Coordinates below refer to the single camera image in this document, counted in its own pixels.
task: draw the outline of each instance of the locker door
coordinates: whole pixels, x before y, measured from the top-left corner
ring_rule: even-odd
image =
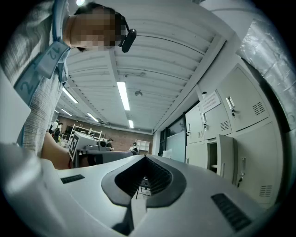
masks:
[[[278,167],[278,151],[272,123],[251,132],[234,137],[238,147],[239,189],[258,203],[267,204],[278,188],[276,179],[281,179],[282,168]]]
[[[234,142],[232,137],[223,135],[217,136],[217,152],[218,164],[217,175],[228,180],[233,181],[234,175]]]
[[[205,143],[192,143],[186,146],[186,163],[208,168],[208,148]]]
[[[199,106],[191,109],[185,116],[188,144],[203,141],[204,131]]]
[[[267,118],[268,112],[259,93],[247,76],[236,68],[220,84],[218,92],[222,97],[233,129],[239,131]]]
[[[219,93],[217,91],[216,93],[219,100],[221,101]],[[227,135],[232,133],[229,118],[223,103],[219,104],[210,111],[207,111],[206,113],[201,110],[201,113],[202,122],[203,124],[206,124],[206,129],[204,129],[205,139],[208,140],[216,138],[217,134]]]

